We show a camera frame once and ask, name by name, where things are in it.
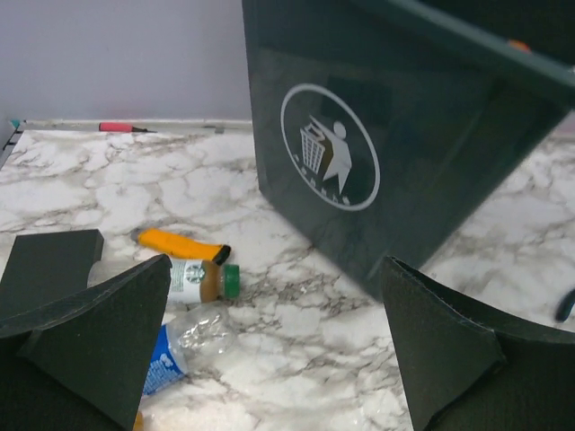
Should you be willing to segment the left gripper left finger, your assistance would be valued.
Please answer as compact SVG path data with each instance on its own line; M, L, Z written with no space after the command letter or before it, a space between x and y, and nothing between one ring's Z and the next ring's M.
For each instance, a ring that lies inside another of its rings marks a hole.
M160 330L169 259L1 321L3 430L130 430Z

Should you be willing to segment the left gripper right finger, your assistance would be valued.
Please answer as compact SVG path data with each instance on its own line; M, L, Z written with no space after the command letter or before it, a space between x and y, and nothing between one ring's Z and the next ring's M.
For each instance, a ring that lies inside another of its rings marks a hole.
M416 430L572 430L574 335L503 312L395 258L382 296Z

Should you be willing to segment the small orange bottle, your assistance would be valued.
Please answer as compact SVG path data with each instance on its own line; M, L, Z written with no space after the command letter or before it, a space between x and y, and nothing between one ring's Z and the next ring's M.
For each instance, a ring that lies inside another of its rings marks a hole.
M136 415L135 422L133 425L133 431L144 431L145 429L145 422L143 414L139 411Z

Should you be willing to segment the crushed blue label bottle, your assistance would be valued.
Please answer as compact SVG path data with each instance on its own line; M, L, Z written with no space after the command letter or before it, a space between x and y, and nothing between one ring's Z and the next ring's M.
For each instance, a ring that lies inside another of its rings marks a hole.
M165 323L155 343L142 395L152 396L225 353L236 335L227 308L203 304Z

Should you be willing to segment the starbucks glass bottle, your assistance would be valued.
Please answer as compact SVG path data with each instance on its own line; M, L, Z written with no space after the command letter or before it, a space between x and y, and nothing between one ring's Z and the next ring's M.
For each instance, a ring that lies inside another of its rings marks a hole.
M217 265L206 259L173 259L168 304L195 305L217 300L233 300L241 293L240 268L235 264ZM132 260L96 262L87 285L96 286L138 265Z

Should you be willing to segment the orange crushed bottle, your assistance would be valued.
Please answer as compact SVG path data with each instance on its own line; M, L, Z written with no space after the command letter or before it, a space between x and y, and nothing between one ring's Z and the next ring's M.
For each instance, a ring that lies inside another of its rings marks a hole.
M508 40L508 44L518 50L521 51L525 51L525 52L530 52L531 48L524 42L520 41L520 40Z

